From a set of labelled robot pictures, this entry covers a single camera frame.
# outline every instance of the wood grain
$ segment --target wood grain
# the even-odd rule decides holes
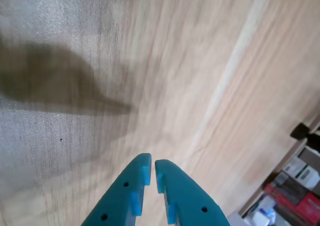
[[[142,152],[239,209],[319,113],[319,1],[0,0],[0,222],[80,225]]]

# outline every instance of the cardboard box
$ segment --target cardboard box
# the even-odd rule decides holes
[[[299,158],[320,173],[320,153],[318,151],[306,146]]]

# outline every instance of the black object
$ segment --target black object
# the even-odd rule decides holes
[[[303,140],[306,138],[306,145],[320,152],[320,136],[315,133],[310,133],[310,128],[302,122],[295,127],[290,136],[296,140]]]

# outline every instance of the screw hole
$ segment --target screw hole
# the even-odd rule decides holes
[[[106,215],[105,213],[101,215],[101,220],[102,221],[107,220],[107,218],[108,218],[108,215]]]

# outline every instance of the white box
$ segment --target white box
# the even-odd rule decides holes
[[[308,190],[312,190],[320,182],[318,172],[298,157],[294,157],[283,171]]]

